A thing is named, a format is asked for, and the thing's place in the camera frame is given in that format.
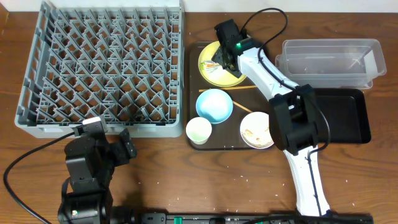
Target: wooden stick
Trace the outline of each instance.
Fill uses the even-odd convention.
[[[251,85],[251,86],[223,87],[223,88],[220,88],[220,90],[244,90],[244,89],[248,89],[248,88],[257,88],[257,86]],[[204,92],[204,91],[206,91],[206,90],[209,90],[209,89],[199,90],[199,92],[201,93],[201,92]]]
[[[245,111],[247,111],[247,112],[249,112],[249,113],[253,113],[253,111],[251,111],[251,110],[245,108],[244,106],[240,105],[239,103],[237,103],[237,102],[235,102],[235,101],[232,101],[232,103],[235,104],[236,106],[238,106],[238,107],[244,109]]]

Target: gray basket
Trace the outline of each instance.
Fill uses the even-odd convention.
[[[104,116],[108,134],[183,131],[183,8],[53,9],[45,2],[15,124],[57,138]]]

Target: white cup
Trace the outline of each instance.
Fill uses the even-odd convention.
[[[185,128],[188,138],[195,144],[206,143],[210,137],[211,130],[210,122],[201,117],[191,119]]]

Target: table top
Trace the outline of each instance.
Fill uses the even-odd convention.
[[[250,13],[186,13],[185,46],[216,40],[213,26],[233,18],[239,26]],[[372,140],[332,144],[319,155],[323,190],[338,213],[370,213],[376,223],[398,222],[398,14],[288,13],[287,30],[269,44],[272,58],[286,39],[373,38],[380,41],[388,72],[364,92]],[[0,172],[24,152],[45,144],[14,124],[36,12],[0,10]],[[247,26],[268,39],[283,26],[280,14],[265,13]],[[63,148],[69,139],[21,161],[9,181],[23,201],[53,223],[68,177]],[[133,139],[138,156],[116,168],[110,189],[113,205],[170,213],[270,213],[293,211],[296,197],[284,154],[269,151],[198,152],[184,135]],[[0,185],[0,220],[38,223]]]

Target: wood grain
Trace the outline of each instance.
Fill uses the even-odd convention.
[[[6,14],[0,13],[1,173],[22,153],[49,141],[33,138],[13,122],[37,13]],[[187,13],[186,49],[194,42],[216,40],[215,24],[233,18],[241,26],[249,16]],[[289,21],[284,34],[269,44],[272,58],[281,53],[286,39],[380,41],[388,72],[365,91],[373,139],[364,145],[332,144],[320,153],[319,163],[323,189],[332,209],[340,213],[371,213],[376,223],[397,223],[398,14],[289,13]],[[282,24],[279,14],[266,13],[253,19],[247,28],[251,35],[265,40]],[[57,223],[61,184],[68,177],[63,153],[68,141],[29,156],[9,176],[18,196],[53,223]],[[189,148],[184,135],[173,139],[134,139],[134,143],[137,159],[118,167],[113,175],[114,205],[201,213],[295,209],[292,175],[285,156],[278,150],[198,152]],[[0,194],[0,222],[38,223],[12,201],[3,184]]]

